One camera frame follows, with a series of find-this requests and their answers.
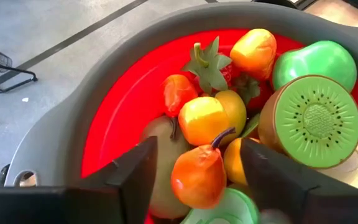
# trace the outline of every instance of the pear stem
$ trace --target pear stem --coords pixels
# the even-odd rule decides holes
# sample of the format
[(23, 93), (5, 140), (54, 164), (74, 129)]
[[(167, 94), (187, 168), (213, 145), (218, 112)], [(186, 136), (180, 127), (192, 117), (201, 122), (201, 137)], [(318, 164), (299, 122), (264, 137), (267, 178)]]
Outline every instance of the pear stem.
[(212, 147), (215, 149), (217, 147), (219, 147), (219, 144), (221, 143), (222, 139), (224, 137), (226, 137), (228, 134), (234, 134), (236, 133), (236, 128), (231, 127), (225, 131), (223, 131), (221, 134), (219, 134), (218, 136), (216, 136), (216, 138), (214, 139), (214, 141), (212, 141), (211, 145)]
[(204, 68), (207, 68), (209, 63), (201, 58), (200, 53), (201, 53), (201, 44), (195, 43), (194, 44), (194, 55), (195, 55), (196, 61), (198, 63), (200, 63)]

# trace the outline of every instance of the yellow mango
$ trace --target yellow mango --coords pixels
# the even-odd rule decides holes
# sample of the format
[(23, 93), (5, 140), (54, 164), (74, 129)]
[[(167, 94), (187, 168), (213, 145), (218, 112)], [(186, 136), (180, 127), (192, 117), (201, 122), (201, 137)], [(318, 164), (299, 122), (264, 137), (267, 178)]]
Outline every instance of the yellow mango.
[(211, 144), (231, 125), (223, 105), (209, 96), (187, 102), (179, 112), (178, 121), (186, 140), (194, 146)]
[(224, 169), (228, 179), (241, 185), (248, 185), (240, 157), (241, 138), (231, 142), (223, 155)]

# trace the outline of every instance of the round hole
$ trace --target round hole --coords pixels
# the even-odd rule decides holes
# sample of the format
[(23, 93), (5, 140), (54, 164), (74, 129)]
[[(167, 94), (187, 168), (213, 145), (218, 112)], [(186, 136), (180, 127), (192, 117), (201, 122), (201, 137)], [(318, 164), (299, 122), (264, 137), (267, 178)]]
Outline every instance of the round hole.
[(37, 176), (32, 171), (23, 171), (16, 177), (16, 187), (35, 187), (36, 185)]

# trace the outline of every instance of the concrete floor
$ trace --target concrete floor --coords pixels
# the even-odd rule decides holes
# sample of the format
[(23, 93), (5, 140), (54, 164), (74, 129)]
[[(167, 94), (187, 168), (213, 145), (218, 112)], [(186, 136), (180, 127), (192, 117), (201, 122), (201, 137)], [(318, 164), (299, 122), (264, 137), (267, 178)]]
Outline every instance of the concrete floor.
[[(81, 30), (105, 17), (114, 17), (123, 8), (136, 6), (68, 47), (54, 48), (57, 53), (52, 52), (29, 69), (37, 74), (38, 82), (0, 94), (0, 170), (11, 162), (21, 139), (34, 123), (65, 99), (120, 39), (161, 16), (200, 4), (207, 1), (0, 0), (0, 51), (13, 59), (14, 66), (67, 38), (76, 37)], [(19, 75), (1, 86), (23, 78)]]

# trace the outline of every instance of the strawberry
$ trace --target strawberry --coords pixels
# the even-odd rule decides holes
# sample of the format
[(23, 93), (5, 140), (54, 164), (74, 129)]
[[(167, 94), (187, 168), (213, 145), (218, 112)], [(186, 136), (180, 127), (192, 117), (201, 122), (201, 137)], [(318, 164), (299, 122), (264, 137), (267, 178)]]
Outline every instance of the strawberry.
[(235, 68), (230, 65), (232, 60), (219, 50), (219, 36), (205, 49), (197, 42), (190, 50), (191, 60), (183, 66), (183, 72), (191, 72), (197, 76), (194, 85), (199, 86), (203, 92), (211, 94), (214, 91), (227, 90), (231, 84)]
[(273, 94), (273, 90), (267, 82), (258, 82), (246, 75), (236, 78), (233, 82), (238, 94), (246, 104), (247, 112), (259, 112)]
[(260, 111), (264, 107), (266, 101), (273, 94), (272, 89), (267, 85), (266, 82), (260, 82), (258, 85), (259, 96), (255, 96), (248, 101), (246, 108), (249, 111)]
[[(233, 65), (233, 63), (230, 63), (228, 66), (222, 68), (220, 71), (221, 71), (223, 78), (225, 79), (228, 87), (232, 86), (231, 80), (239, 77), (241, 74), (240, 70), (237, 67), (235, 67)], [(195, 86), (196, 91), (198, 93), (203, 91), (200, 87), (200, 78), (198, 76), (194, 77), (193, 85)]]

